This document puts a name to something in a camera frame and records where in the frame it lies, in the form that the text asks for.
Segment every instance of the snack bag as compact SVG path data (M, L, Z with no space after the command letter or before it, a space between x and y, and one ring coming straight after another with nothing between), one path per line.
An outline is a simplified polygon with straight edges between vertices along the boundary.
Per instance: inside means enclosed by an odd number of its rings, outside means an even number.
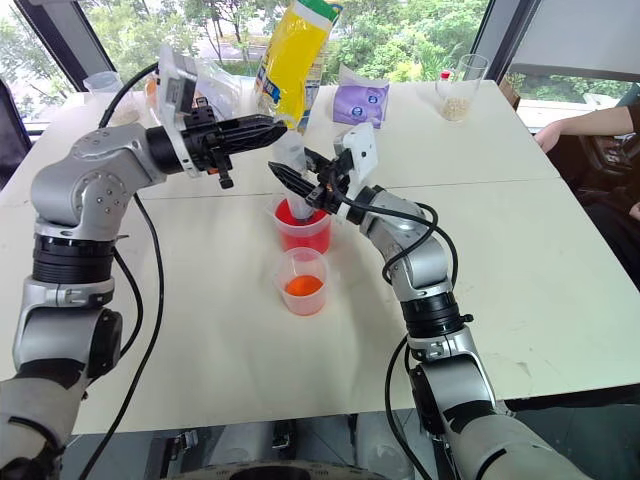
M256 77L261 113L280 117L289 128L304 130L308 118L301 125L300 121L305 111L308 117L322 74L318 57L340 8L324 0L294 0L287 8Z
M349 125L371 122L380 128L387 113L389 80L370 80L340 65L338 81L340 86L333 97L333 121Z

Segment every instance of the yellow plastic bag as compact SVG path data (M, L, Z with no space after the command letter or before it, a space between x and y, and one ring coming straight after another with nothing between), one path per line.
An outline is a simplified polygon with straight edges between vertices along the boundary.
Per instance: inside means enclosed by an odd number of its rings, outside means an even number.
M324 0L294 0L287 8L273 32L256 77L261 113L282 118L289 128L304 130L306 121L303 125L300 121L311 109L320 84L320 79L315 78L317 75L309 84L307 77L340 8ZM308 87L313 91L306 92Z

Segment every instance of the plastic cup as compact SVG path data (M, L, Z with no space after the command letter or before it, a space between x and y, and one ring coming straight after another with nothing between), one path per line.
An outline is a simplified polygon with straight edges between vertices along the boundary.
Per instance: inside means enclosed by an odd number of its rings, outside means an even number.
M468 115L488 66L489 60L475 53L460 58L450 81L439 87L444 90L441 114L445 120L460 122Z
M273 282L287 308L296 315L313 315L327 300L329 265L321 253L311 248L293 248L282 254ZM291 282L302 277L315 277L322 282L320 288L309 295L292 295Z
M89 90L91 96L94 97L95 102L98 103L99 109L107 108L115 94L123 86L118 72L112 71L94 73L85 78L82 83L87 90ZM128 92L122 100L120 100L109 125L117 126L133 123L139 116L133 95L131 92Z
M313 248L325 253L331 243L331 217L321 210L314 212L306 222L297 220L289 209L287 200L276 197L271 214L280 233L282 249L297 247Z
M118 72L98 72L85 78L82 83L91 93L117 93L122 88Z

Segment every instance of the white table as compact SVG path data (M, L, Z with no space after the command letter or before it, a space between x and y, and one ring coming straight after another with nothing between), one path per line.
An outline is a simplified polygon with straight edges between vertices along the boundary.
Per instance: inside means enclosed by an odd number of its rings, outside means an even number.
M333 139L351 128L332 121L335 89L320 89L305 134L306 145L329 158L334 155ZM442 119L433 106L435 99L431 83L391 85L386 121L375 132L380 163L372 182L393 188L558 177L495 83L483 82L469 118L461 124ZM244 100L243 110L248 113L248 98ZM0 192L0 205L28 201L33 175L64 158L75 140L97 127L101 114L93 105L63 112L36 143L11 184ZM151 125L148 116L142 123ZM222 190L217 179L207 175L196 180L174 175L140 195L192 198L282 191L267 167L267 161L273 160L270 148L239 154L232 160L233 189Z
M640 381L640 296L561 180L394 192L437 207L454 238L456 296L476 318L471 328L498 398ZM383 408L386 364L405 329L380 278L382 259L354 226L335 226L328 303L301 318L271 285L279 246L262 196L150 200L147 208L165 259L165 322L121 431ZM0 242L6 378L21 280L30 272L31 206L0 208L0 224L11 225ZM146 323L134 349L91 388L78 433L108 428L153 326L155 262L135 208L122 233L131 235L120 249L146 298ZM110 307L125 315L126 337L135 312L114 272ZM412 406L401 368L396 380L394 406Z

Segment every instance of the orange liquid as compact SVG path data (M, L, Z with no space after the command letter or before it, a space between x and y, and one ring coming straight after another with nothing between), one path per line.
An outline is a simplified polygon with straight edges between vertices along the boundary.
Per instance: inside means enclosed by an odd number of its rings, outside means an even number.
M296 297L305 297L320 290L320 287L322 287L322 285L323 283L320 281L320 279L314 277L313 275L300 275L299 277L296 277L289 283L287 283L285 291L289 295L295 295Z

